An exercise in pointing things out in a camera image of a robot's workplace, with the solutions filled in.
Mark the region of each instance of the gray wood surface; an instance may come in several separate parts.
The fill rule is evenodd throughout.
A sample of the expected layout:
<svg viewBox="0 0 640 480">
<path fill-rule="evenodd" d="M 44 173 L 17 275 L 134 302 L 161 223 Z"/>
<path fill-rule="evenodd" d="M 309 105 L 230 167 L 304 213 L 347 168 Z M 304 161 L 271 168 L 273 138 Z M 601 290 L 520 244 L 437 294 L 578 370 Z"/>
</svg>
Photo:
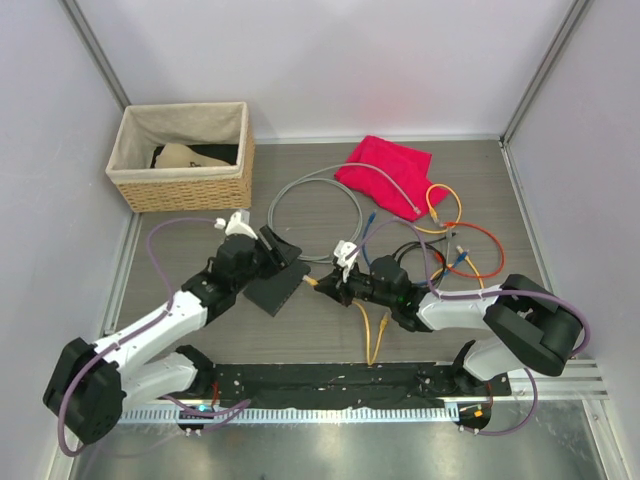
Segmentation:
<svg viewBox="0 0 640 480">
<path fill-rule="evenodd" d="M 487 286 L 499 283 L 509 273 L 522 273 L 536 281 L 540 275 L 518 209 L 515 195 L 496 141 L 456 141 L 408 143 L 408 146 L 433 153 L 429 178 L 453 187 L 463 202 L 462 220 L 479 224 L 502 241 L 507 255 L 501 275 L 487 280 Z M 251 224 L 259 228 L 266 223 L 269 204 L 288 182 L 323 166 L 345 161 L 355 144 L 259 145 L 256 151 Z M 368 197 L 356 193 L 365 220 L 376 206 Z M 140 240 L 118 327 L 139 319 L 166 300 L 166 292 L 145 251 L 147 233 L 169 218 L 199 216 L 228 217 L 230 211 L 197 213 L 144 214 Z M 442 219 L 455 219 L 454 199 L 449 196 L 438 206 Z M 378 208 L 374 226 L 391 215 Z M 275 215 L 276 231 L 308 254 L 330 253 L 340 239 L 347 239 L 357 220 L 356 209 L 343 192 L 324 183 L 297 187 L 285 196 Z M 433 227 L 427 216 L 418 222 Z M 223 235 L 204 224 L 172 225 L 160 232 L 153 242 L 154 251 L 174 287 L 201 270 L 214 255 Z M 369 247 L 371 258 L 391 253 L 400 244 L 414 240 L 412 232 L 401 225 L 380 231 Z M 470 250 L 481 272 L 493 271 L 499 261 L 494 244 L 483 234 L 460 228 L 451 245 Z M 416 281 L 424 277 L 419 251 L 410 253 L 403 266 Z M 316 278 L 328 273 L 327 265 L 313 265 Z M 446 290 L 474 289 L 476 280 L 449 275 L 443 282 Z M 367 304 L 372 321 L 372 337 L 384 309 Z M 464 342 L 484 338 L 481 331 L 450 329 L 430 334 L 409 333 L 391 322 L 387 328 L 379 361 L 452 360 Z M 272 318 L 238 296 L 234 308 L 207 328 L 194 332 L 179 344 L 192 344 L 214 362 L 360 362 L 364 361 L 364 325 L 356 307 L 344 308 L 329 298 L 301 285 Z"/>
</svg>

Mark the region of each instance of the basket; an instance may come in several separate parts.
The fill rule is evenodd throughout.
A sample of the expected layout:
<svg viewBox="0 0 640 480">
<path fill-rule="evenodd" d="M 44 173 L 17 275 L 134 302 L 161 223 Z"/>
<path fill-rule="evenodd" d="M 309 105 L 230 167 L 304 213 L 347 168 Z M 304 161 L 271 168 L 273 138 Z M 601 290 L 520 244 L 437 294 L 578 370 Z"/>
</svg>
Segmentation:
<svg viewBox="0 0 640 480">
<path fill-rule="evenodd" d="M 238 144 L 236 165 L 150 168 L 167 143 Z M 106 173 L 134 212 L 248 208 L 254 152 L 244 102 L 129 106 Z"/>
</svg>

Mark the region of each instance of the wall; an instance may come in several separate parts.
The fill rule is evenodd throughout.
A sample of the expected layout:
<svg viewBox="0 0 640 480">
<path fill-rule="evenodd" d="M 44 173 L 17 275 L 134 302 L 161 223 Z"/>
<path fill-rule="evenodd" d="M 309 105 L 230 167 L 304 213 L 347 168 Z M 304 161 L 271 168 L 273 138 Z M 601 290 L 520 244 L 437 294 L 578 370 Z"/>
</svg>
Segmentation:
<svg viewBox="0 0 640 480">
<path fill-rule="evenodd" d="M 500 134 L 571 0 L 79 0 L 133 103 L 259 138 Z"/>
<path fill-rule="evenodd" d="M 593 3 L 512 147 L 552 283 L 590 318 L 588 352 L 637 448 L 640 4 Z"/>
<path fill-rule="evenodd" d="M 0 465 L 41 479 L 62 347 L 95 336 L 129 211 L 104 175 L 120 112 L 51 0 L 0 4 Z"/>
</svg>

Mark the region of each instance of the gray floor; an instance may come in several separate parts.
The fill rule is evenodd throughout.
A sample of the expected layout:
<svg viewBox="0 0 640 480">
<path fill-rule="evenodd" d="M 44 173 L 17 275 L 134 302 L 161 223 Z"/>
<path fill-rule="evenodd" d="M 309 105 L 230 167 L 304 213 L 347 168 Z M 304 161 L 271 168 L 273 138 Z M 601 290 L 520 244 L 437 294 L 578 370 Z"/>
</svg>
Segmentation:
<svg viewBox="0 0 640 480">
<path fill-rule="evenodd" d="M 460 195 L 463 221 L 477 223 L 492 231 L 502 241 L 507 263 L 503 273 L 487 284 L 498 283 L 509 273 L 522 273 L 540 281 L 533 252 L 518 209 L 515 195 L 496 141 L 427 142 L 407 144 L 433 153 L 429 177 L 446 183 Z M 251 223 L 266 223 L 266 212 L 275 194 L 288 182 L 323 166 L 343 163 L 354 144 L 269 145 L 258 146 L 254 168 Z M 376 208 L 367 197 L 356 194 L 365 217 Z M 144 248 L 144 239 L 155 225 L 173 217 L 228 216 L 230 212 L 158 213 L 143 216 L 138 242 L 118 327 L 122 328 L 163 303 L 165 292 Z M 443 219 L 455 219 L 453 198 L 438 206 Z M 389 218 L 378 214 L 377 222 Z M 339 190 L 325 184 L 307 184 L 291 191 L 276 212 L 276 231 L 286 240 L 303 248 L 305 253 L 330 253 L 339 239 L 347 239 L 356 222 L 356 210 Z M 419 225 L 432 227 L 431 219 Z M 222 241 L 222 233 L 209 225 L 180 224 L 168 227 L 154 242 L 163 268 L 174 286 L 201 270 Z M 400 244 L 413 240 L 405 227 L 392 225 L 372 240 L 372 258 L 391 253 Z M 495 246 L 482 234 L 460 229 L 454 245 L 469 248 L 481 272 L 498 265 Z M 419 252 L 412 252 L 403 263 L 415 280 L 424 274 Z M 320 277 L 329 267 L 314 265 L 312 274 Z M 477 288 L 477 282 L 449 275 L 443 282 L 447 290 Z M 374 323 L 383 309 L 368 305 Z M 448 330 L 431 334 L 408 333 L 391 324 L 385 333 L 379 360 L 452 360 L 462 344 L 481 338 L 482 332 Z M 345 309 L 302 285 L 280 313 L 272 318 L 243 296 L 237 305 L 206 329 L 180 342 L 191 343 L 214 362 L 344 362 L 364 361 L 363 324 L 355 307 Z"/>
<path fill-rule="evenodd" d="M 516 424 L 529 407 L 496 404 L 491 429 Z M 496 438 L 459 433 L 448 422 L 230 426 L 201 438 L 170 438 L 177 433 L 175 425 L 117 427 L 99 450 L 91 447 L 75 462 L 70 478 L 606 478 L 581 402 L 542 402 L 525 429 Z"/>
</svg>

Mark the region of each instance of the folded red fabric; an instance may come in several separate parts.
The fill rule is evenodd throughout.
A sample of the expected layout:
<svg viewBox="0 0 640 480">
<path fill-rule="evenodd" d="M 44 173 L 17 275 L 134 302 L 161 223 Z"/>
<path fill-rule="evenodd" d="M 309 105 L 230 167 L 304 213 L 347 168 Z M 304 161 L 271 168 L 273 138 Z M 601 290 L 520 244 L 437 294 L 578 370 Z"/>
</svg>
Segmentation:
<svg viewBox="0 0 640 480">
<path fill-rule="evenodd" d="M 416 213 L 396 187 L 379 172 L 366 167 L 342 167 L 335 174 L 343 185 L 369 195 L 385 210 L 411 222 L 429 212 L 425 194 L 432 182 L 427 178 L 431 154 L 403 147 L 371 135 L 366 136 L 347 159 L 347 163 L 366 163 L 380 168 L 393 178 L 420 209 Z M 447 190 L 434 188 L 431 205 L 440 203 Z"/>
</svg>

